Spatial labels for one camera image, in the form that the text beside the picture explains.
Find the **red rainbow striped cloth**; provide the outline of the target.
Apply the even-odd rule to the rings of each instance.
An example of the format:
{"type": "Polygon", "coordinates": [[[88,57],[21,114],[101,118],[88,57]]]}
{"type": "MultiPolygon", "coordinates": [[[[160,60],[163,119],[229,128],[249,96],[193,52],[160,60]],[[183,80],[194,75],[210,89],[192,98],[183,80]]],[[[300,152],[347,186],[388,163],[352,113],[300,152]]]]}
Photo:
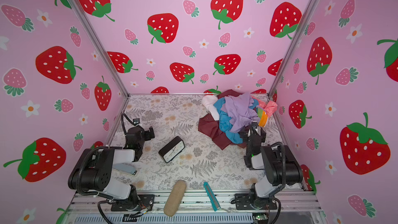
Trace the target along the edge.
{"type": "Polygon", "coordinates": [[[258,117],[259,117],[259,119],[260,119],[258,125],[259,125],[260,127],[264,128],[264,127],[267,125],[267,122],[268,122],[268,115],[267,115],[266,111],[263,110],[263,109],[260,108],[260,107],[257,107],[256,110],[257,110],[258,117]]]}

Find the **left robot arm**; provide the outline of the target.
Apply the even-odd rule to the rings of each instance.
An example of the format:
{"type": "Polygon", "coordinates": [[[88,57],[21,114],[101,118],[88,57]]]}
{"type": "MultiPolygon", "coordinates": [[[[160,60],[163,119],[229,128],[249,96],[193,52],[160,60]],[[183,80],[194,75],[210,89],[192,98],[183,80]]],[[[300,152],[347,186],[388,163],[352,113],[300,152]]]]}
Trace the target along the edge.
{"type": "Polygon", "coordinates": [[[139,118],[131,120],[125,113],[121,114],[121,125],[125,145],[85,149],[68,178],[68,187],[82,196],[108,199],[117,209],[133,210],[141,201],[135,186],[116,180],[112,172],[136,172],[130,164],[139,161],[145,142],[154,139],[155,133],[153,127],[145,130],[139,118]]]}

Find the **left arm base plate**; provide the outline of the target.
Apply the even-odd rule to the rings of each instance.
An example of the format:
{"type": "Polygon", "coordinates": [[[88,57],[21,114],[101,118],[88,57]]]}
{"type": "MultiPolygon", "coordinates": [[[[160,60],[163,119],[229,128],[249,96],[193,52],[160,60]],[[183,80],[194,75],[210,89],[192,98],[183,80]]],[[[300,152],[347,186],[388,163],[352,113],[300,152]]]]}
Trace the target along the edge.
{"type": "Polygon", "coordinates": [[[116,200],[111,207],[112,212],[139,212],[152,211],[155,195],[139,194],[137,197],[130,196],[126,200],[116,200]]]}

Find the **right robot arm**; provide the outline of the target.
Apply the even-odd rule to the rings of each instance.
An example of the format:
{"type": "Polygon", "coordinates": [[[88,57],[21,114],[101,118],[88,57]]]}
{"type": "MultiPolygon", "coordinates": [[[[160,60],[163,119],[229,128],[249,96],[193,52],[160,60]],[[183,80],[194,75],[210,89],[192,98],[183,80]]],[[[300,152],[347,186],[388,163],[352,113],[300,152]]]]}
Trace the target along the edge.
{"type": "Polygon", "coordinates": [[[303,180],[297,160],[282,142],[264,146],[266,132],[256,122],[242,128],[239,135],[246,144],[245,166],[263,171],[264,177],[252,185],[248,194],[236,194],[231,203],[238,210],[277,209],[276,194],[303,180]]]}

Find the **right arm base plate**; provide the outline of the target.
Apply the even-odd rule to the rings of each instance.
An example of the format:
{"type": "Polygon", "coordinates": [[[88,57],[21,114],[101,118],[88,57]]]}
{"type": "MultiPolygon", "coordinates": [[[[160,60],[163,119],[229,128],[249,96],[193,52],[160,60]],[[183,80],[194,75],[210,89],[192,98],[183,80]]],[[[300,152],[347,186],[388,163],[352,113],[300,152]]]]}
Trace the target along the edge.
{"type": "Polygon", "coordinates": [[[237,210],[277,210],[278,205],[270,198],[259,198],[251,194],[235,194],[230,202],[237,210]]]}

